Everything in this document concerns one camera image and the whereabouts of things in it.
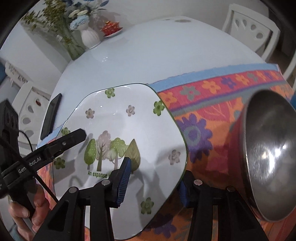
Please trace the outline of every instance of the black cable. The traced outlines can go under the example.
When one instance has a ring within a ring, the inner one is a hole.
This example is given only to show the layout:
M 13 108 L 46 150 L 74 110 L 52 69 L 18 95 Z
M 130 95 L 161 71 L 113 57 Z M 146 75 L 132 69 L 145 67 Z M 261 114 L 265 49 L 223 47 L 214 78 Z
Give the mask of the black cable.
M 29 170 L 29 172 L 32 173 L 32 175 L 37 179 L 37 181 L 41 184 L 41 186 L 48 192 L 48 194 L 53 198 L 53 200 L 57 203 L 58 199 L 57 197 L 53 194 L 53 192 L 50 190 L 50 188 L 44 183 L 42 178 L 38 175 L 38 173 L 33 170 L 33 168 L 24 161 L 24 159 L 20 156 L 19 153 L 17 153 L 13 147 L 0 136 L 0 145 L 3 146 L 4 148 L 9 149 L 12 154 L 18 159 L 18 161 L 25 166 L 26 169 Z
M 29 139 L 29 137 L 27 136 L 27 134 L 26 134 L 24 131 L 21 131 L 21 130 L 19 130 L 19 132 L 20 132 L 20 133 L 23 133 L 23 135 L 27 138 L 27 140 L 28 140 L 28 142 L 29 142 L 29 144 L 30 144 L 31 152 L 33 152 L 33 147 L 32 147 L 32 144 L 31 144 L 30 139 Z

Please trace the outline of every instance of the ribbed white vase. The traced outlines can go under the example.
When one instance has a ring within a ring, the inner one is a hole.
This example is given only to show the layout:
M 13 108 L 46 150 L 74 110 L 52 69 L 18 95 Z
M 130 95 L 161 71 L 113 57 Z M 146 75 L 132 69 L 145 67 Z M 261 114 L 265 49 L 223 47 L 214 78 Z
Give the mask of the ribbed white vase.
M 98 33 L 89 27 L 89 23 L 81 24 L 77 29 L 81 32 L 82 42 L 87 48 L 92 49 L 101 43 Z

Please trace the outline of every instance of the square plate with green rim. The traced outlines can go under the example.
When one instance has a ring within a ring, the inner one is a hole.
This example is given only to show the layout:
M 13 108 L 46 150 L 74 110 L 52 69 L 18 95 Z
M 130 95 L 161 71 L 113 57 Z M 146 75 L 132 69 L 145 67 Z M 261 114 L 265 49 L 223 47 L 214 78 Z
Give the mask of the square plate with green rim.
M 85 142 L 54 161 L 57 197 L 61 198 L 71 186 L 89 188 L 108 178 L 128 156 L 132 173 L 124 202 L 118 209 L 111 209 L 112 226 L 117 240 L 137 235 L 184 174 L 187 149 L 179 127 L 153 89 L 130 84 L 85 97 L 57 138 L 78 128 L 86 131 Z

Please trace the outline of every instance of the metal bowl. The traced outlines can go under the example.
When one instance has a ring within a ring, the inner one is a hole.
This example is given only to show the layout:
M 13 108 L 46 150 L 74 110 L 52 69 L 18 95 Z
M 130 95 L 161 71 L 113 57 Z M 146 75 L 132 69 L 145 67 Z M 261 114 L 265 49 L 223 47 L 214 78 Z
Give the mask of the metal bowl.
M 282 220 L 296 206 L 296 111 L 279 94 L 263 90 L 241 117 L 249 203 L 263 219 Z

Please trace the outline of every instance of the colorful floral cloth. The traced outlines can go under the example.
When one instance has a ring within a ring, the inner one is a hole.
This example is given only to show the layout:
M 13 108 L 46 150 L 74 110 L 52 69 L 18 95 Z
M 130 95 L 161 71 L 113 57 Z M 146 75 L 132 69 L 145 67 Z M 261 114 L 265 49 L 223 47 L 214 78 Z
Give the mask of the colorful floral cloth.
M 171 111 L 188 145 L 187 169 L 210 186 L 230 185 L 227 156 L 229 134 L 244 104 L 260 89 L 271 89 L 290 100 L 293 91 L 275 65 L 258 64 L 188 73 L 150 85 Z M 39 171 L 53 190 L 52 164 Z M 143 212 L 149 212 L 143 204 Z M 218 238 L 217 209 L 213 210 L 213 236 Z M 192 209 L 182 207 L 177 192 L 166 201 L 149 226 L 133 241 L 187 240 Z M 296 223 L 296 211 L 277 223 L 260 221 L 270 241 L 282 241 Z M 85 232 L 89 240 L 89 230 Z

